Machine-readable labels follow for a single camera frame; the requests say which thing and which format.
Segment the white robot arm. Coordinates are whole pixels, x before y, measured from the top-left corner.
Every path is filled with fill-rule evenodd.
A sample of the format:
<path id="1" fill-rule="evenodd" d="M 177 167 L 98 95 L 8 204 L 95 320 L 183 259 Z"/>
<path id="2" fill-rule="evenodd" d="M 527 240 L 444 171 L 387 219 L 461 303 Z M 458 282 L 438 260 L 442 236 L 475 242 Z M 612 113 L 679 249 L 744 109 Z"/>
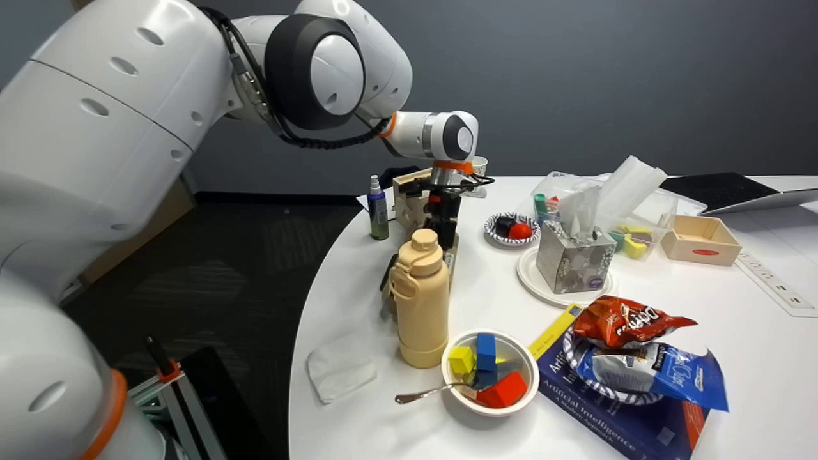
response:
<path id="1" fill-rule="evenodd" d="M 91 0 L 0 95 L 0 460 L 227 460 L 183 367 L 132 388 L 64 315 L 139 236 L 208 130 L 259 121 L 321 149 L 353 117 L 435 169 L 475 155 L 466 109 L 406 105 L 411 62 L 356 0 L 227 19 L 196 0 Z"/>

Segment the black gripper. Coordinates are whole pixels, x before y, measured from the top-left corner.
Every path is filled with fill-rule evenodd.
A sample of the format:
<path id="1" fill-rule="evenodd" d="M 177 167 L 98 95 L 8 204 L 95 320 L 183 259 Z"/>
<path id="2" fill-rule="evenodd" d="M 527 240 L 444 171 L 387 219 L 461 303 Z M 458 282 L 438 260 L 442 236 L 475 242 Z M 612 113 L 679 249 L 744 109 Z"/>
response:
<path id="1" fill-rule="evenodd" d="M 424 201 L 424 226 L 438 232 L 444 250 L 456 246 L 461 196 L 490 183 L 490 176 L 470 167 L 435 167 L 429 180 L 429 196 Z"/>

